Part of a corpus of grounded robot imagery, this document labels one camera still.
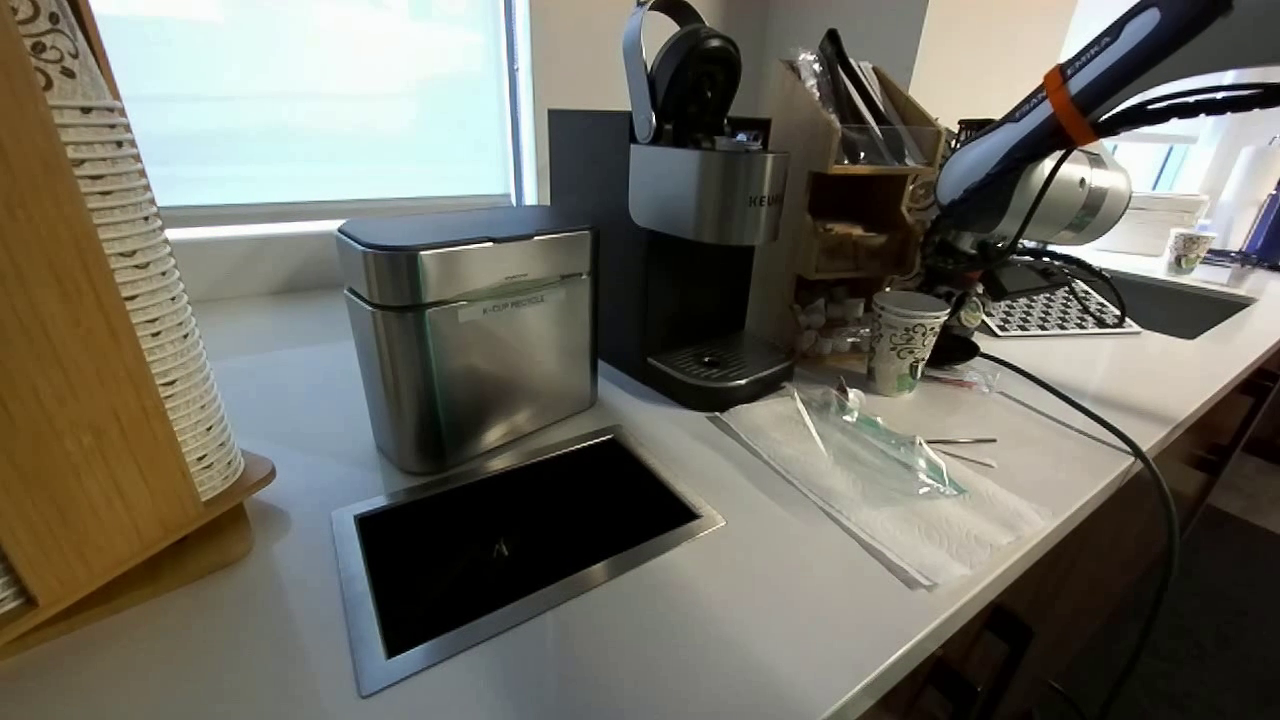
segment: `stainless steel canister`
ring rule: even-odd
[[[591,233],[550,207],[335,233],[378,447],[439,471],[595,403]]]

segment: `recessed sink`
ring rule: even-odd
[[[1178,283],[1157,277],[1108,274],[1115,292],[1125,296],[1130,315],[1166,335],[1198,342],[1216,323],[1234,319],[1251,305],[1251,296],[1216,292],[1199,283]]]
[[[721,519],[615,432],[334,518],[357,689],[446,664]]]

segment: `single-serve coffee machine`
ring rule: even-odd
[[[753,243],[769,229],[737,229],[737,243],[678,235],[692,233],[695,221],[687,225],[687,215],[674,215],[674,233],[642,229],[628,203],[633,186],[667,197],[692,189],[681,189],[685,180],[666,171],[666,160],[642,160],[644,168],[636,168],[628,113],[552,113],[550,139],[552,207],[583,221],[595,242],[591,335],[600,362],[687,410],[732,410],[791,378],[786,350],[746,334]]]
[[[653,69],[648,11],[678,22]],[[791,378],[746,334],[757,250],[775,242],[786,155],[769,120],[732,120],[739,51],[692,6],[633,11],[633,113],[550,113],[552,207],[595,235],[595,357],[687,410],[732,410]]]

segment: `white countertop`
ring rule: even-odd
[[[1112,335],[985,350],[1161,447],[1278,350],[1280,283],[1251,282],[1251,292],[1259,299],[1248,314],[1198,344]],[[874,400],[919,437],[999,437],[980,447],[995,459],[985,479],[1032,510],[1030,533],[985,553],[965,577],[914,593],[702,414],[603,370],[600,410],[555,432],[622,424],[633,447],[726,530],[359,699],[334,511],[408,479],[374,447],[342,292],[209,305],[199,329],[241,445],[279,468],[248,504],[253,558],[0,659],[0,715],[858,715],[1132,468],[1112,442],[1095,442],[1095,428],[1013,378],[995,378],[995,390],[1038,410],[953,386]]]

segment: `power cord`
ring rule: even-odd
[[[1044,171],[1044,180],[1042,180],[1042,189],[1038,189],[1038,197],[1032,197],[1032,203],[1030,203],[1024,221],[1017,225],[1017,233],[1013,233],[1008,250],[1017,250],[1017,243],[1030,235],[1030,229],[1032,229],[1032,221],[1038,221],[1038,213],[1042,213],[1042,203],[1044,203],[1044,197],[1050,197],[1050,189],[1051,189],[1056,171],[1065,171],[1065,166],[1069,166],[1069,155],[1071,155],[1071,154],[1077,154],[1077,148],[1056,154],[1056,160],[1050,166],[1050,171]]]
[[[1081,305],[1083,315],[1094,315],[1102,329],[1125,329],[1130,305],[1125,305],[1125,292],[1112,283],[1108,274],[1094,270],[1094,264],[1081,262],[1081,258],[1051,254],[1051,250],[1032,250],[1032,243],[1021,243],[1013,258],[1042,262],[1042,264],[1056,264],[1056,277],[1069,282],[1069,292],[1071,292],[1071,299]],[[1115,315],[1102,315],[1102,314],[1094,310],[1094,299],[1081,296],[1081,287],[1077,287],[1071,282],[1083,282],[1088,287],[1104,292],[1104,299],[1115,310]]]
[[[1147,123],[1190,120],[1190,118],[1230,118],[1230,113],[1259,113],[1280,106],[1280,86],[1210,86],[1210,88],[1185,88],[1147,96],[1137,106],[1125,106],[1095,120],[1095,135],[1122,135]]]
[[[1071,400],[1069,394],[1051,390],[1050,381],[1042,381],[1038,372],[1013,363],[1013,362],[999,362],[992,352],[980,352],[987,363],[999,363],[1024,381],[1032,381],[1038,390],[1044,390],[1050,395],[1065,400],[1069,410],[1077,410],[1081,417],[1088,417],[1094,424],[1102,424],[1104,432],[1112,432],[1141,464],[1146,471],[1157,479],[1157,493],[1166,500],[1166,519],[1169,519],[1169,546],[1166,546],[1166,574],[1161,574],[1161,583],[1157,583],[1157,596],[1151,596],[1151,610],[1141,625],[1141,637],[1132,645],[1132,652],[1125,656],[1125,668],[1115,673],[1108,698],[1102,699],[1102,714],[1095,715],[1112,715],[1115,714],[1115,699],[1122,694],[1130,689],[1132,673],[1141,668],[1146,652],[1151,649],[1151,637],[1157,637],[1157,625],[1166,615],[1166,605],[1173,596],[1173,580],[1178,580],[1178,568],[1182,568],[1182,558],[1185,558],[1185,530],[1182,530],[1182,511],[1178,511],[1178,500],[1173,500],[1173,490],[1166,479],[1166,471],[1151,464],[1151,457],[1130,437],[1122,432],[1112,422],[1104,422],[1102,414],[1083,410],[1081,400]]]

